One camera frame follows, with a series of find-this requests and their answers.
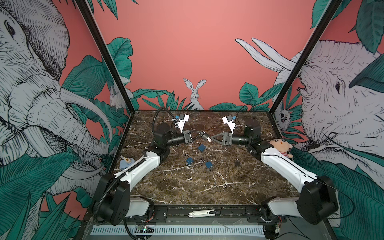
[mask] mural wall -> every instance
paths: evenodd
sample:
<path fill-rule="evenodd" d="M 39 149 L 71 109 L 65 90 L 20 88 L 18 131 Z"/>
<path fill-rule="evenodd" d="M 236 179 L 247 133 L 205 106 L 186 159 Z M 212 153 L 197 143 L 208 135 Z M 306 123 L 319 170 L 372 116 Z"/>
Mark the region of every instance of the mural wall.
<path fill-rule="evenodd" d="M 338 239 L 384 239 L 384 2 L 342 7 L 275 117 L 294 161 L 340 190 L 329 218 Z"/>
<path fill-rule="evenodd" d="M 73 2 L 1 0 L 0 18 L 0 239 L 71 239 L 129 113 Z"/>
<path fill-rule="evenodd" d="M 248 104 L 242 110 L 268 111 L 283 86 L 277 75 L 282 79 L 294 66 L 291 59 L 313 31 L 315 0 L 88 3 L 107 43 L 131 40 L 129 59 L 118 50 L 112 55 L 135 109 L 240 110 Z M 252 46 L 261 49 L 259 56 Z"/>

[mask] rabbit's ear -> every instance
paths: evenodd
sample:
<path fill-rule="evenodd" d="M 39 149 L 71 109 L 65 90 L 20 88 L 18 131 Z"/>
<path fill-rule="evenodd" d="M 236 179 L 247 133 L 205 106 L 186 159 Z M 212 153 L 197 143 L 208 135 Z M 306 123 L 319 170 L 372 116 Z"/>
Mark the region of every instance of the rabbit's ear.
<path fill-rule="evenodd" d="M 193 84 L 188 79 L 183 78 L 185 84 L 187 85 L 187 88 L 193 90 Z"/>
<path fill-rule="evenodd" d="M 204 79 L 204 80 L 201 80 L 201 81 L 197 84 L 196 89 L 201 88 L 206 82 L 207 82 L 207 81 L 206 81 L 205 79 Z"/>

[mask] rabbit illustration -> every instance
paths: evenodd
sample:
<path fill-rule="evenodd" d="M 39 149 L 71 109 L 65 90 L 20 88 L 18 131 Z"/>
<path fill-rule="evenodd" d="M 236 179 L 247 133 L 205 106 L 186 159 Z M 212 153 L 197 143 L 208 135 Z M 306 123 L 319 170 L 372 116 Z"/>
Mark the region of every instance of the rabbit illustration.
<path fill-rule="evenodd" d="M 197 90 L 199 88 L 201 88 L 207 81 L 205 79 L 201 80 L 197 84 L 196 88 L 193 88 L 193 84 L 188 79 L 184 78 L 184 82 L 187 85 L 187 88 L 192 90 L 192 94 L 191 94 L 191 103 L 193 104 L 192 110 L 204 110 L 204 108 L 200 105 L 200 103 L 198 101 L 199 94 L 198 94 Z"/>

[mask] brown marble surface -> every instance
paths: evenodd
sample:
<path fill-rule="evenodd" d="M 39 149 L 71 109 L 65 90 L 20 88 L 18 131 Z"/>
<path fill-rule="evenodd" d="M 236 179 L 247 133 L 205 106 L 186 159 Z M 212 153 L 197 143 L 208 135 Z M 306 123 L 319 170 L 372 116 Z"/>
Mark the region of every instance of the brown marble surface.
<path fill-rule="evenodd" d="M 139 159 L 142 151 L 151 142 L 151 124 L 154 111 L 137 111 L 128 132 L 121 155 Z M 182 112 L 189 114 L 184 129 L 204 130 L 210 136 L 223 131 L 229 132 L 222 117 L 236 115 L 228 112 Z M 253 113 L 241 112 L 238 119 L 252 118 Z M 266 113 L 255 113 L 262 126 L 262 137 L 271 140 L 276 134 Z M 156 124 L 171 123 L 171 117 L 161 112 Z M 207 148 L 200 152 L 197 146 Z M 198 138 L 190 145 L 170 148 L 168 158 L 156 169 L 147 174 L 132 190 L 131 196 L 144 196 L 155 204 L 260 204 L 272 197 L 298 196 L 296 189 L 273 168 L 252 157 L 237 146 L 222 146 Z M 194 163 L 186 166 L 186 158 Z M 235 159 L 241 163 L 235 167 Z M 208 170 L 204 163 L 211 161 L 213 169 Z M 119 162 L 114 167 L 119 170 Z"/>

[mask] stuffed doll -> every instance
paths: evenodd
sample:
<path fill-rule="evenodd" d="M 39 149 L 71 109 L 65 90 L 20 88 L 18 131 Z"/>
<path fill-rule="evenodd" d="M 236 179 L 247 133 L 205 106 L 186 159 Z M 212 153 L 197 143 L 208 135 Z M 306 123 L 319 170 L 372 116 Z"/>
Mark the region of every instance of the stuffed doll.
<path fill-rule="evenodd" d="M 272 144 L 273 147 L 285 157 L 293 158 L 292 154 L 287 153 L 293 147 L 292 144 L 288 143 L 284 139 L 273 139 L 269 143 Z"/>

